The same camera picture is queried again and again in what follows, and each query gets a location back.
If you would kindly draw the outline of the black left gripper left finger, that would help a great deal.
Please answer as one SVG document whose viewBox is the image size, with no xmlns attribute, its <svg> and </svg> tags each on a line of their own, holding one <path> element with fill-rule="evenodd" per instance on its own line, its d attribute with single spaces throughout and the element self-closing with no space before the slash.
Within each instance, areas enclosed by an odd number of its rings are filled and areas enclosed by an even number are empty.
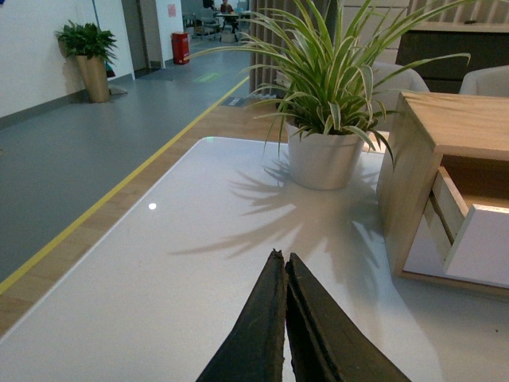
<svg viewBox="0 0 509 382">
<path fill-rule="evenodd" d="M 284 362 L 287 276 L 273 250 L 239 317 L 199 381 L 281 381 Z"/>
</svg>

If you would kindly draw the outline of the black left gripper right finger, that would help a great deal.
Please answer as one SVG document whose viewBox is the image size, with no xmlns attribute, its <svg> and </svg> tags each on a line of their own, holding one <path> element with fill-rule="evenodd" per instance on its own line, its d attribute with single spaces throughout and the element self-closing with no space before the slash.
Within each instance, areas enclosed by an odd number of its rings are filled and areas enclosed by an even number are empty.
<svg viewBox="0 0 509 382">
<path fill-rule="evenodd" d="M 286 264 L 286 328 L 297 381 L 408 381 L 295 253 Z"/>
</svg>

